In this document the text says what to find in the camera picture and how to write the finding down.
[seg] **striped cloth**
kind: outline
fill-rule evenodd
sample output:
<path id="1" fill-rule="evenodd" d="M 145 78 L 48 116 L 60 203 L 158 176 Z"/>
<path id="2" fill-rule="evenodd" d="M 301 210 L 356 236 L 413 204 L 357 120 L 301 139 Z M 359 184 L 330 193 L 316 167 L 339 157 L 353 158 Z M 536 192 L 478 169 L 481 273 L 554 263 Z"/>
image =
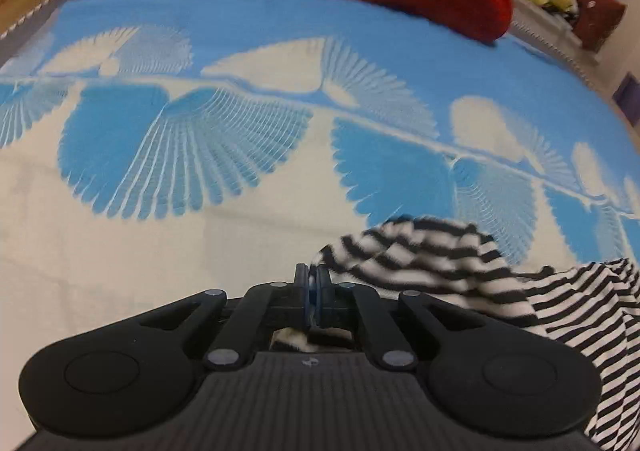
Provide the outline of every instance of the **striped cloth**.
<path id="1" fill-rule="evenodd" d="M 640 412 L 640 276 L 628 259 L 566 272 L 515 274 L 494 239 L 474 225 L 392 219 L 327 245 L 334 282 L 381 295 L 414 289 L 579 350 L 600 372 L 602 397 L 586 434 L 602 449 L 632 449 Z"/>

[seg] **ribbed black surface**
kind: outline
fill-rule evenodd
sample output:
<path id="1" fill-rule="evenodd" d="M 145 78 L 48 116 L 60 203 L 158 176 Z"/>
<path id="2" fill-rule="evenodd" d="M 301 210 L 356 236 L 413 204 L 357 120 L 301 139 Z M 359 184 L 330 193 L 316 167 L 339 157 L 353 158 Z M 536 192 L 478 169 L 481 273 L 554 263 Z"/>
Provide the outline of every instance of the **ribbed black surface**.
<path id="1" fill-rule="evenodd" d="M 595 451 L 579 433 L 544 441 L 476 434 L 441 414 L 415 378 L 363 354 L 258 354 L 212 373 L 181 413 L 144 433 L 82 441 L 41 431 L 21 451 Z"/>

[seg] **bed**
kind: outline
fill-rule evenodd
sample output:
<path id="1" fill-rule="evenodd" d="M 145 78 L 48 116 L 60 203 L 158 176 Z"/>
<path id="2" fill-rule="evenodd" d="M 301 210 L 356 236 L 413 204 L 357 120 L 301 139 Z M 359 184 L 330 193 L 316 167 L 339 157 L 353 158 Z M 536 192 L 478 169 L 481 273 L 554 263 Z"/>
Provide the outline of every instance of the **bed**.
<path id="1" fill-rule="evenodd" d="M 575 72 L 354 0 L 66 1 L 0 68 L 0 175 L 7 448 L 46 343 L 393 216 L 473 222 L 521 272 L 640 256 L 638 154 Z"/>

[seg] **purple object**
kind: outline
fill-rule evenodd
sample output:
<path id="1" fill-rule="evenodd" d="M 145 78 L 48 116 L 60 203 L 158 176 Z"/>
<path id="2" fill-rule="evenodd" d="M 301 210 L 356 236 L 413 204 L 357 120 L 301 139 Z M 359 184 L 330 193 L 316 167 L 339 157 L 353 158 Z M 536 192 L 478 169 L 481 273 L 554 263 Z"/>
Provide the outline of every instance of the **purple object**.
<path id="1" fill-rule="evenodd" d="M 628 73 L 622 79 L 618 90 L 613 94 L 613 100 L 629 122 L 635 126 L 640 120 L 640 84 L 638 80 Z"/>

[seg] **blue cloth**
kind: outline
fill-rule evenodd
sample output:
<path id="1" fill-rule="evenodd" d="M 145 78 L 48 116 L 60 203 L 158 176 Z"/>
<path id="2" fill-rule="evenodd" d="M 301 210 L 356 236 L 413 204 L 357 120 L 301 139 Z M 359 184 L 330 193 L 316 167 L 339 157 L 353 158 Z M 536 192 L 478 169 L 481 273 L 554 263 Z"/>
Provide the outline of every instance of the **blue cloth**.
<path id="1" fill-rule="evenodd" d="M 575 261 L 640 257 L 625 127 L 511 36 L 486 46 L 355 0 L 73 0 L 49 34 L 0 78 L 0 148 L 81 81 L 58 164 L 96 214 L 151 222 L 258 197 L 328 115 L 323 153 L 369 225 L 474 222 L 513 265 L 562 265 L 563 243 Z"/>

